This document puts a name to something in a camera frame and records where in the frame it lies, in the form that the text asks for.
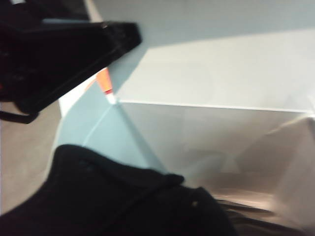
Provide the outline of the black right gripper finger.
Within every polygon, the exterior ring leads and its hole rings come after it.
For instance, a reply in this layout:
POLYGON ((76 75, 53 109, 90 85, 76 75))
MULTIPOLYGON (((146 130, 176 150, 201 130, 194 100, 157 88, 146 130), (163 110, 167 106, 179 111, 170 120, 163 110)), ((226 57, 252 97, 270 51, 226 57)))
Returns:
POLYGON ((136 23, 0 25, 0 99, 20 116, 51 103, 142 42, 136 23))

